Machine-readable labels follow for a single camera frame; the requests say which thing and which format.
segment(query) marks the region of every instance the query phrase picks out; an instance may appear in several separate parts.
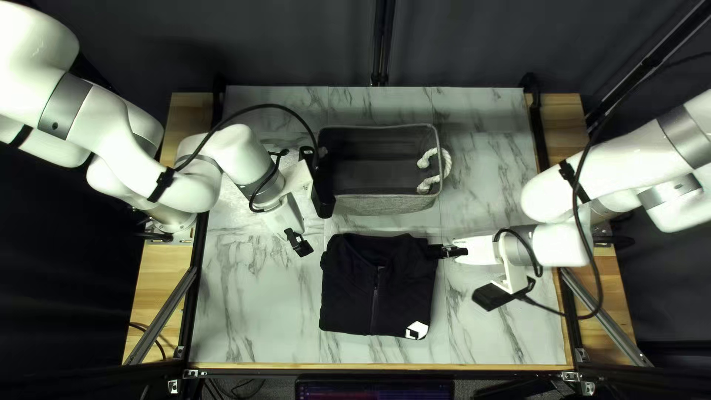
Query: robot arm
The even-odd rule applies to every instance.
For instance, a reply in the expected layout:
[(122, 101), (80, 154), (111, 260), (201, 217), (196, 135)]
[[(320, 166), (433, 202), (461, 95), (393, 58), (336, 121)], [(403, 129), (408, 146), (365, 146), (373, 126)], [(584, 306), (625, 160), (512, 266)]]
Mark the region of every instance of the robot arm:
[[(522, 190), (524, 212), (541, 224), (510, 229), (530, 246), (541, 266), (580, 267), (589, 262), (572, 221), (570, 175), (581, 156), (538, 174)], [(579, 182), (588, 198), (581, 206), (587, 227), (639, 206), (664, 232), (711, 221), (711, 196), (705, 191), (711, 188), (711, 90), (627, 135), (593, 146)], [(508, 233), (493, 239), (493, 234), (455, 239), (455, 246), (468, 250), (456, 261), (502, 264), (505, 275), (492, 283), (509, 294), (526, 289), (524, 267), (532, 265), (526, 248)]]
[[(66, 73), (79, 45), (64, 25), (0, 1), (0, 36), (6, 39), (0, 42), (0, 141), (64, 167), (79, 166), (94, 153), (87, 171), (90, 185), (159, 219), (161, 230), (188, 228), (195, 213), (211, 209), (223, 170), (245, 196), (271, 174), (274, 162), (244, 125), (216, 132), (197, 159), (180, 172), (169, 171), (152, 158), (163, 136), (154, 118)], [(204, 137), (186, 139), (177, 162)], [(303, 162), (289, 171), (290, 180), (281, 172), (272, 174), (255, 199), (282, 238), (287, 238), (284, 228), (292, 235), (304, 231), (290, 192), (311, 178)]]

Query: black jacket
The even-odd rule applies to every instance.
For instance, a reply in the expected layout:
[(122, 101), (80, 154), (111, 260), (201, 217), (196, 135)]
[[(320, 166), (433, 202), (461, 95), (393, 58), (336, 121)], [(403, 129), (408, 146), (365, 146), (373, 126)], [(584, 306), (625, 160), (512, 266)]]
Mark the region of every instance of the black jacket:
[(322, 330), (420, 340), (429, 330), (438, 260), (427, 239), (333, 235), (321, 256)]

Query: rope handle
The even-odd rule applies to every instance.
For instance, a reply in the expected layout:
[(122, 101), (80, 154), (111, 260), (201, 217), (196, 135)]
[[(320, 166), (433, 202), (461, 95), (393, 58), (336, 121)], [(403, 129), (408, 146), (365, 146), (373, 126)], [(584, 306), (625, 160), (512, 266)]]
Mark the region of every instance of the rope handle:
[[(420, 169), (425, 169), (429, 167), (429, 158), (437, 154), (437, 148), (433, 147), (422, 155), (422, 158), (417, 160), (417, 166)], [(451, 172), (451, 155), (446, 149), (442, 149), (442, 158), (444, 159), (444, 178), (447, 178), (449, 176), (449, 173)], [(422, 181), (421, 184), (417, 186), (417, 194), (427, 194), (432, 188), (433, 184), (439, 183), (440, 182), (439, 175), (435, 175), (433, 177), (426, 178), (424, 181)]]

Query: white logo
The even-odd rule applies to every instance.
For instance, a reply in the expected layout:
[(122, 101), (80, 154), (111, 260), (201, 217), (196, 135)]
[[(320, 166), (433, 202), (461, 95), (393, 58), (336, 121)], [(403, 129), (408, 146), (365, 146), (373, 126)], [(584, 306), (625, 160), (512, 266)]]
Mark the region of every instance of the white logo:
[(429, 326), (423, 324), (420, 321), (415, 321), (410, 324), (409, 327), (405, 328), (405, 337), (407, 339), (414, 340), (424, 339), (424, 336), (427, 335), (428, 330)]

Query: marble tile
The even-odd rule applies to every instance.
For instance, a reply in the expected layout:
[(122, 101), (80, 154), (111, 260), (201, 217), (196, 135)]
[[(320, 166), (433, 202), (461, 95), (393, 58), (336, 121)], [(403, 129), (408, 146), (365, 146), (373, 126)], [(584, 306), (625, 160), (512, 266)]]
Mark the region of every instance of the marble tile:
[(431, 124), (430, 88), (328, 88), (329, 125)]
[[(321, 220), (306, 188), (296, 193), (304, 213), (305, 239), (314, 253), (299, 258), (274, 237), (228, 179), (210, 213), (198, 296), (191, 361), (204, 362), (411, 362), (561, 364), (558, 316), (522, 302), (484, 312), (471, 301), (475, 288), (501, 274), (500, 266), (440, 262), (432, 326), (422, 341), (365, 337), (318, 328), (319, 258), (335, 234), (374, 236), (411, 233), (431, 243), (528, 223), (520, 190), (535, 175), (533, 141), (519, 89), (476, 88), (257, 88), (230, 87), (227, 109), (277, 102), (293, 107), (314, 130), (324, 125), (434, 123), (453, 169), (432, 208), (395, 216)], [(269, 150), (308, 144), (298, 122), (258, 112), (247, 123)], [(296, 162), (292, 151), (282, 166)], [(557, 308), (546, 270), (530, 294)]]
[[(263, 132), (267, 149), (295, 149), (309, 140), (293, 132)], [(314, 252), (300, 258), (265, 226), (260, 214), (223, 176), (218, 203), (210, 211), (192, 361), (317, 362), (319, 360), (320, 258), (324, 220), (311, 205), (307, 187), (294, 193), (304, 217), (304, 238)]]
[[(224, 116), (244, 107), (276, 103), (299, 114), (314, 134), (326, 124), (328, 88), (325, 86), (227, 86)], [(261, 132), (305, 132), (303, 125), (290, 114), (276, 109), (255, 110), (235, 118)]]
[(530, 131), (520, 88), (432, 88), (432, 104), (437, 129)]
[[(439, 125), (440, 141), (450, 151), (453, 165), (439, 197), (444, 242), (493, 233), (502, 226), (532, 223), (519, 206), (523, 185), (536, 173), (528, 126), (507, 132), (479, 132), (488, 127), (520, 126), (515, 118), (505, 121), (497, 113), (471, 113), (473, 117), (467, 121), (455, 112), (456, 108), (449, 111), (450, 99), (440, 100), (434, 95), (435, 125)], [(476, 288), (503, 273), (502, 266), (472, 266), (453, 260), (444, 260), (442, 266), (446, 277), (451, 362), (565, 363), (558, 316), (523, 302), (510, 302), (486, 312), (471, 301)], [(531, 297), (557, 309), (549, 270), (537, 279)]]

